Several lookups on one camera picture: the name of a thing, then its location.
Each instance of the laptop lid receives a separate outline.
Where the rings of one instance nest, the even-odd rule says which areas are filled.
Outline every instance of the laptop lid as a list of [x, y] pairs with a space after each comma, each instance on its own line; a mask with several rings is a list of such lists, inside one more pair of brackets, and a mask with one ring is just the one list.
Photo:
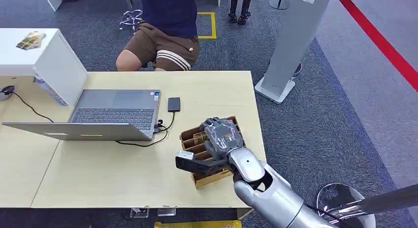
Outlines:
[[60, 140], [151, 141], [129, 123], [15, 123], [4, 126]]

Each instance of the metal pole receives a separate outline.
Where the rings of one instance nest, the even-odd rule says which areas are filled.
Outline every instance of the metal pole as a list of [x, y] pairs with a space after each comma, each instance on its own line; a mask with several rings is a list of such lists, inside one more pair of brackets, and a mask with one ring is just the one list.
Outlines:
[[290, 2], [288, 0], [270, 0], [269, 5], [277, 10], [286, 10], [289, 8]]

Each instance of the laptop touchpad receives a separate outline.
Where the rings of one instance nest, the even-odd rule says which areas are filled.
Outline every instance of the laptop touchpad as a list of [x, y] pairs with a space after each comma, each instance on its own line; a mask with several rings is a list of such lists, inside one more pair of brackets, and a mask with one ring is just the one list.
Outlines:
[[134, 91], [118, 91], [113, 99], [113, 105], [117, 108], [140, 106], [143, 93]]

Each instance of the leg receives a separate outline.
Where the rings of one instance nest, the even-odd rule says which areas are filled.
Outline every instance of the leg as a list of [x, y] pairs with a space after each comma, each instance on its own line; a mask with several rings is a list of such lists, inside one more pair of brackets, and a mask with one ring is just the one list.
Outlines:
[[117, 70], [138, 71], [142, 64], [154, 60], [157, 50], [153, 38], [153, 32], [141, 26], [119, 54], [116, 60]]
[[228, 14], [230, 23], [237, 22], [237, 15], [235, 14], [235, 11], [237, 10], [237, 4], [238, 4], [238, 0], [231, 0], [231, 9], [229, 10], [229, 14]]
[[118, 71], [137, 71], [142, 63], [138, 57], [129, 50], [123, 50], [116, 59], [116, 68]]
[[241, 16], [245, 16], [249, 9], [249, 4], [251, 0], [243, 0], [243, 8], [241, 10]]
[[248, 11], [250, 3], [251, 3], [251, 0], [243, 0], [243, 8], [241, 10], [241, 16], [238, 19], [239, 25], [245, 25], [248, 18], [251, 16], [251, 13]]
[[196, 38], [186, 39], [168, 36], [156, 31], [157, 58], [155, 71], [188, 71], [199, 55], [199, 41]]

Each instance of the striped shorts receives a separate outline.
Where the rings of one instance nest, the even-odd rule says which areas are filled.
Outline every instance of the striped shorts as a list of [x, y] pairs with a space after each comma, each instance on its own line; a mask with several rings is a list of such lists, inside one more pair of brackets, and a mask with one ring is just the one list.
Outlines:
[[125, 49], [142, 64], [153, 62], [154, 68], [188, 71], [199, 55], [199, 40], [168, 36], [149, 23], [142, 23]]

